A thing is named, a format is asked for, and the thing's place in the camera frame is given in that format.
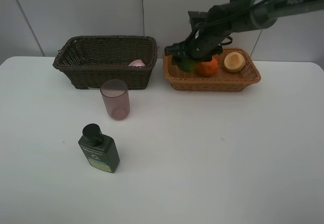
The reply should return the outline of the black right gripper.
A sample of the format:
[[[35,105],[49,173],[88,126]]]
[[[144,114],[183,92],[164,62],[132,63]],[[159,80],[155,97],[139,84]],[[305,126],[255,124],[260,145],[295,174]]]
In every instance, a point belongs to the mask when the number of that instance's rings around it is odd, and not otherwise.
[[[211,33],[191,34],[186,40],[166,46],[166,55],[172,55],[173,64],[181,66],[183,60],[207,61],[218,50],[218,46],[223,41],[222,36],[214,36]]]

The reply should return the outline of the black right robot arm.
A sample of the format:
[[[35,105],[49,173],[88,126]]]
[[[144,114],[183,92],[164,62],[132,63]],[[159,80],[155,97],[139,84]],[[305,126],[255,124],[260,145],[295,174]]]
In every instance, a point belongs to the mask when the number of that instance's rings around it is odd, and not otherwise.
[[[280,17],[322,9],[323,0],[230,0],[207,12],[189,11],[190,35],[165,47],[164,53],[179,62],[210,61],[232,43],[232,33],[267,29]]]

